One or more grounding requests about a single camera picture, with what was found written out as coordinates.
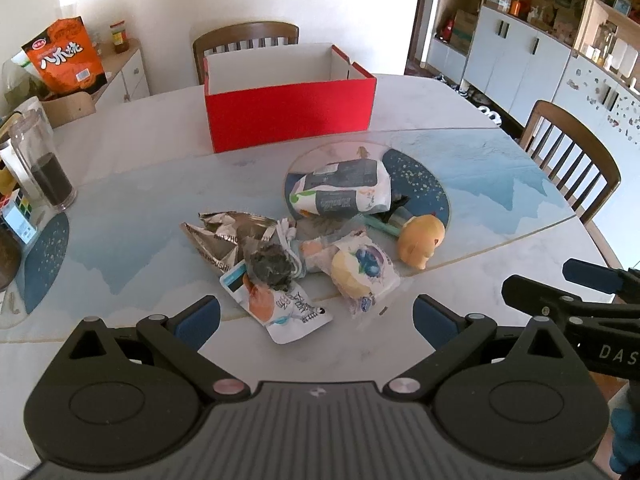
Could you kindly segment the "blue gloved right hand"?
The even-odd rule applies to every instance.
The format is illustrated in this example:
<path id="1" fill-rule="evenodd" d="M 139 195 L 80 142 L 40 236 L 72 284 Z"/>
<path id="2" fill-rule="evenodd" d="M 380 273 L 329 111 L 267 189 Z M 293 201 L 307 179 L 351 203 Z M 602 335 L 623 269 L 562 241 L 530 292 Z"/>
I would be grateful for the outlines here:
<path id="1" fill-rule="evenodd" d="M 613 430 L 610 467 L 622 479 L 639 478 L 639 394 L 639 383 L 631 380 L 608 404 Z"/>

